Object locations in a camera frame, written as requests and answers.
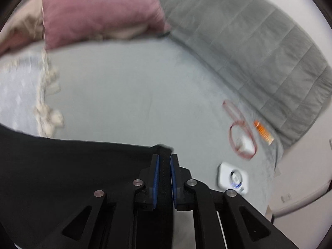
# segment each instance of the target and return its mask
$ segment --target metal screw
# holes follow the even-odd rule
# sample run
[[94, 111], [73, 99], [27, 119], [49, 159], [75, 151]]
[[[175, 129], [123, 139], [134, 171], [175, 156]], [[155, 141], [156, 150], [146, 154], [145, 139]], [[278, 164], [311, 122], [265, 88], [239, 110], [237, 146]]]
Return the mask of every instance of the metal screw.
[[93, 193], [93, 195], [96, 197], [96, 198], [100, 198], [104, 195], [104, 191], [103, 190], [97, 190]]
[[132, 182], [135, 186], [141, 186], [144, 182], [141, 179], [136, 179]]
[[189, 179], [187, 181], [188, 186], [195, 186], [196, 184], [197, 184], [197, 180], [195, 180], [195, 179]]
[[229, 189], [226, 191], [226, 194], [230, 197], [230, 198], [233, 198], [237, 195], [237, 192], [233, 189]]

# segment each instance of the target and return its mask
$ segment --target blue gripper pad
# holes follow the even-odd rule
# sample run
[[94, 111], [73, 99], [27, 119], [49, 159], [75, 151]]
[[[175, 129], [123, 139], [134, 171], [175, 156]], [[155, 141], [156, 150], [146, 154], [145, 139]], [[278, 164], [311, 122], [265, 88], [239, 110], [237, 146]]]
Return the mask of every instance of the blue gripper pad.
[[153, 209], [156, 208], [157, 199], [158, 199], [158, 184], [159, 184], [159, 156], [156, 163], [156, 169], [154, 172], [154, 179], [153, 179], [153, 189], [152, 189], [152, 199], [153, 199]]
[[176, 187], [175, 171], [174, 171], [172, 156], [171, 156], [171, 176], [172, 176], [172, 189], [173, 189], [173, 204], [174, 208], [176, 209], [177, 187]]

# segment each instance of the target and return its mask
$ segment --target bed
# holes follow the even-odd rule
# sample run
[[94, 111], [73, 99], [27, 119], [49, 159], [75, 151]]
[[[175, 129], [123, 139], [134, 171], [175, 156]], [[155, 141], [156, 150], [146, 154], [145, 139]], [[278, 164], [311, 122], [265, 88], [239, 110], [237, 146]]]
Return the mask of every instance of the bed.
[[[331, 94], [331, 68], [308, 35], [265, 0], [160, 2], [173, 27], [169, 36], [84, 41], [47, 53], [58, 84], [56, 93], [41, 92], [41, 103], [64, 119], [52, 137], [162, 143], [215, 190], [218, 166], [228, 162], [248, 172], [245, 198], [265, 213], [283, 149], [306, 133]], [[33, 43], [3, 56], [2, 64], [26, 53], [42, 59], [43, 47]], [[8, 66], [10, 72], [17, 68]], [[230, 145], [234, 120], [225, 100], [239, 108], [253, 132], [258, 149], [251, 160]], [[271, 145], [254, 127], [256, 120], [273, 136]], [[0, 122], [12, 127], [2, 117]], [[38, 131], [27, 123], [12, 128], [50, 136], [40, 130], [43, 122]], [[61, 127], [62, 121], [54, 124]]]

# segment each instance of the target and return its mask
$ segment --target pillow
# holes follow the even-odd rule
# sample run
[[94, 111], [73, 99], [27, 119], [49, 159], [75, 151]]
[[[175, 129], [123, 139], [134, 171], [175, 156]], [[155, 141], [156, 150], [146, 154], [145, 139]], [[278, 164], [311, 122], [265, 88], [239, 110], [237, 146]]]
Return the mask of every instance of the pillow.
[[170, 28], [159, 0], [43, 0], [43, 23], [47, 50], [139, 24], [156, 33]]
[[[44, 36], [43, 0], [29, 0], [12, 14], [0, 32], [0, 56], [7, 51], [22, 48]], [[130, 39], [147, 30], [147, 24], [111, 29], [95, 34], [90, 39]]]

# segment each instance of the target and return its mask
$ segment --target orange object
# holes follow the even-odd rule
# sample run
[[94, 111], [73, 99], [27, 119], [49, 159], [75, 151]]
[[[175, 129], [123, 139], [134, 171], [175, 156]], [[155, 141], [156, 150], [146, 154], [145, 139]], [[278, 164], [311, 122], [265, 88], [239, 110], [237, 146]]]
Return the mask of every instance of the orange object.
[[266, 128], [261, 125], [259, 121], [254, 121], [254, 126], [256, 127], [258, 133], [261, 135], [261, 137], [269, 144], [271, 145], [272, 141], [274, 141], [274, 137], [266, 130]]

